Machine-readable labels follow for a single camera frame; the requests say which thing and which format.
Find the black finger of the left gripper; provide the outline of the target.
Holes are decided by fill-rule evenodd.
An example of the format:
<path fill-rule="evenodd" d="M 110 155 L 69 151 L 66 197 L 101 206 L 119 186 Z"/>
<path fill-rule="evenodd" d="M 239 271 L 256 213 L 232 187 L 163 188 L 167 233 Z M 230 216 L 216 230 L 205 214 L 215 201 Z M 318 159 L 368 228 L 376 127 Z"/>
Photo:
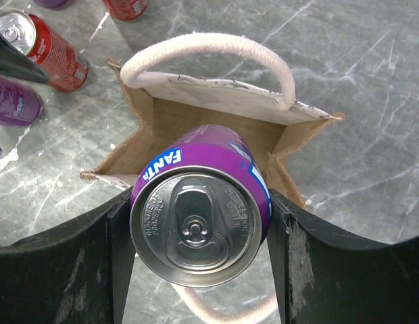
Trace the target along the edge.
<path fill-rule="evenodd" d="M 48 73 L 7 42 L 2 34 L 0 34 L 0 75 L 40 84 L 47 84 L 49 81 Z"/>

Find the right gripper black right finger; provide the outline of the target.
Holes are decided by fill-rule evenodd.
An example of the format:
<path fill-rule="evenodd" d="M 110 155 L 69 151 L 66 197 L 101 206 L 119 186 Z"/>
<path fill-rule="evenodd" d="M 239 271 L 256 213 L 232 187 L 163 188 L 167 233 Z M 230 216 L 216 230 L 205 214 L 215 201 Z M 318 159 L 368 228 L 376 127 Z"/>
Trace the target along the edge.
<path fill-rule="evenodd" d="M 384 244 L 270 196 L 267 242 L 283 323 L 419 323 L 419 236 Z"/>

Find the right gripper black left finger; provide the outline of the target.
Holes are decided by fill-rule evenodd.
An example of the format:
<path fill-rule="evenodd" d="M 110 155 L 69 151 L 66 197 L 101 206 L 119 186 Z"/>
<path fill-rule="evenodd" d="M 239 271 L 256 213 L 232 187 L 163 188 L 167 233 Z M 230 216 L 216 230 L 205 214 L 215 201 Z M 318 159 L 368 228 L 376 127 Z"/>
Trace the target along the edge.
<path fill-rule="evenodd" d="M 131 192 L 0 246 L 0 323 L 121 323 L 135 256 Z"/>

